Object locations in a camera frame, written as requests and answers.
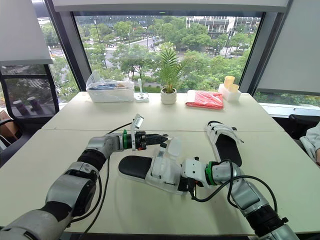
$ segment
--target white table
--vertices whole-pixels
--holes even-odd
[[[238,131],[284,131],[248,93],[243,93],[239,102],[224,100],[222,110],[185,106],[186,93],[179,93],[173,105],[162,104],[159,93],[150,93],[149,98],[143,103],[92,103],[87,92],[79,92],[42,129],[110,131],[129,123],[139,113],[145,118],[145,131],[204,131],[209,121],[219,121]]]
[[[59,175],[78,159],[88,140],[105,131],[39,130],[0,169],[0,226],[21,214],[39,209],[47,191]],[[183,155],[214,160],[203,131],[166,132],[183,139]],[[278,212],[289,219],[295,232],[319,231],[320,169],[295,142],[282,131],[238,132],[243,171],[264,180],[274,191]],[[251,235],[246,219],[231,207],[224,189],[211,201],[199,203],[188,194],[180,196],[152,186],[122,178],[119,161],[127,155],[151,156],[155,146],[145,151],[126,150],[111,156],[106,199],[92,233],[173,234],[173,235]],[[101,170],[102,181],[106,166]],[[254,182],[273,206],[269,192]],[[199,191],[199,197],[209,194]],[[67,231],[83,232],[92,217],[72,224]]]

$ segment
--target person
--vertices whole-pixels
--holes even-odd
[[[320,122],[306,131],[305,136],[300,137],[306,153],[320,166]]]

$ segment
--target white flower pot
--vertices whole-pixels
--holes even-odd
[[[164,88],[161,89],[161,102],[166,105],[174,104],[177,101],[177,90],[173,88],[173,93],[164,92]]]

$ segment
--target glass window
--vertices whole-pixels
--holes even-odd
[[[239,84],[256,32],[250,25],[237,31],[238,17],[89,15],[75,12],[75,21],[92,70],[114,80],[142,79],[144,90],[159,93],[159,57],[174,48],[184,64],[178,92],[217,91],[225,76]]]
[[[49,67],[56,86],[58,101],[59,103],[69,102],[79,92],[79,88],[70,70],[45,3],[43,0],[32,0],[32,2],[48,51],[53,60],[53,64],[50,64]]]
[[[257,91],[254,99],[263,104],[283,104],[304,107],[320,107],[320,96],[304,95],[286,92]]]
[[[43,65],[12,65],[1,66],[3,75],[47,75]]]
[[[0,112],[6,109],[6,102],[4,92],[2,91],[2,86],[0,84]]]

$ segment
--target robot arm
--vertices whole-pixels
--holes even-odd
[[[268,201],[256,186],[241,178],[241,169],[234,163],[231,196],[247,219],[250,226],[260,240],[298,240],[299,238],[285,224],[286,218],[280,219],[272,209]],[[222,185],[231,179],[231,166],[228,161],[217,164],[210,162],[208,165],[195,159],[187,159],[182,164],[182,176],[188,179],[188,188],[193,194],[194,182],[201,182],[206,188],[211,189],[214,185]]]
[[[166,140],[164,136],[146,134],[144,131],[137,131],[132,135],[124,131],[93,137],[78,160],[50,187],[44,207],[27,212],[4,227],[0,231],[0,239],[59,239],[74,217],[89,210],[99,171],[112,153],[122,152],[132,146],[144,150],[146,145],[161,144]]]

